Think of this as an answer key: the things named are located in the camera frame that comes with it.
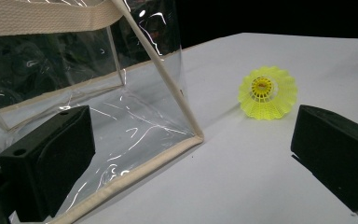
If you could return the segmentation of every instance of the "shuttlecock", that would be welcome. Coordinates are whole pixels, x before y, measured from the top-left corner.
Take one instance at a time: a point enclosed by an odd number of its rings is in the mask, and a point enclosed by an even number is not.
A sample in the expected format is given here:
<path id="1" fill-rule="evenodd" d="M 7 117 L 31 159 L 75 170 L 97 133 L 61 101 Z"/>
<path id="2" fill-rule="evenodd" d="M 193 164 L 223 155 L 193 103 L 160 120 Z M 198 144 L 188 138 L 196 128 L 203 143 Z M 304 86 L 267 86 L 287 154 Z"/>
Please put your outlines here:
<path id="1" fill-rule="evenodd" d="M 280 119 L 296 103 L 295 79 L 277 66 L 262 66 L 243 78 L 238 94 L 241 109 L 255 119 Z"/>

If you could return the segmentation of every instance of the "white tabletop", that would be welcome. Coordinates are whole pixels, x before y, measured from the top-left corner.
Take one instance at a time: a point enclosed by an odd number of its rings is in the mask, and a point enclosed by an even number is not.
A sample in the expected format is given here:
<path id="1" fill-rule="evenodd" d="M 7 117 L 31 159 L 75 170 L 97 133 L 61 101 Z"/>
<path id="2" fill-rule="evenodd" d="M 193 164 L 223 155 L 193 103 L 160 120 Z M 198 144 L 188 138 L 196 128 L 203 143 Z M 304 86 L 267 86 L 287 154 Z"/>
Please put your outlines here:
<path id="1" fill-rule="evenodd" d="M 205 142 L 77 223 L 358 223 L 290 150 L 300 105 L 358 123 L 358 39 L 238 34 L 184 49 L 183 64 Z M 263 65 L 296 79 L 283 119 L 247 118 L 237 101 L 243 77 Z"/>

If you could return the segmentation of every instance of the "yellow plastic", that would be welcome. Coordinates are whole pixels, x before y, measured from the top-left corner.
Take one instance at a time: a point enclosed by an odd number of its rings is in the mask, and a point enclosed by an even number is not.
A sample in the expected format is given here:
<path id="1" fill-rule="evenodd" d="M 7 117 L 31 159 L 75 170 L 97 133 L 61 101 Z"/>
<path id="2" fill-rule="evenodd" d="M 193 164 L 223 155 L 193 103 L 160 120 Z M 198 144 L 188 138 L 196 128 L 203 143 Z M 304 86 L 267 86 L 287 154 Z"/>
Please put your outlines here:
<path id="1" fill-rule="evenodd" d="M 238 101 L 247 116 L 254 119 L 280 119 L 296 103 L 296 81 L 277 66 L 255 69 L 239 87 Z"/>

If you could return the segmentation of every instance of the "beige fabric trim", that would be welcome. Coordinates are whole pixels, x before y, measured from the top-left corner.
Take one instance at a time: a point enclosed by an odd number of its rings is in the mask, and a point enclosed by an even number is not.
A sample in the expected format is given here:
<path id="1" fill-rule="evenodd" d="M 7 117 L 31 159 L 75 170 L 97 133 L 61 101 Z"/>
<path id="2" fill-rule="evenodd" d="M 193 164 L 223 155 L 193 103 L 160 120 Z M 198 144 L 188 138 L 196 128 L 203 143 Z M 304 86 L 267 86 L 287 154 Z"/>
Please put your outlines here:
<path id="1" fill-rule="evenodd" d="M 158 168 L 165 165 L 169 161 L 172 161 L 174 158 L 191 149 L 193 146 L 202 143 L 202 141 L 203 139 L 201 137 L 192 137 L 178 143 L 164 152 L 161 152 L 152 160 L 138 166 L 129 173 L 110 181 L 97 192 L 84 199 L 81 203 L 75 205 L 66 213 L 50 221 L 49 224 L 74 223 L 101 203 L 119 194 L 137 181 L 140 181 L 151 173 L 157 171 Z"/>
<path id="2" fill-rule="evenodd" d="M 121 18 L 111 0 L 94 7 L 0 0 L 0 36 L 93 31 Z"/>

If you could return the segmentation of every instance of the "transparent vinyl bag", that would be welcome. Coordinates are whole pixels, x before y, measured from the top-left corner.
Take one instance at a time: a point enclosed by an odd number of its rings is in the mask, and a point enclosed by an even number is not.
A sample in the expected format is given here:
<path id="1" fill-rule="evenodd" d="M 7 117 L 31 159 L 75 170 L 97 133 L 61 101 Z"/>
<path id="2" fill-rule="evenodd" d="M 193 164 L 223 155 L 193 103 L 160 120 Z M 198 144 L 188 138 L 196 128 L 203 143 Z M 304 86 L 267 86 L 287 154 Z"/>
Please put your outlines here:
<path id="1" fill-rule="evenodd" d="M 45 223 L 76 221 L 202 142 L 175 16 L 172 0 L 0 0 L 0 153 L 90 109 L 96 153 Z"/>

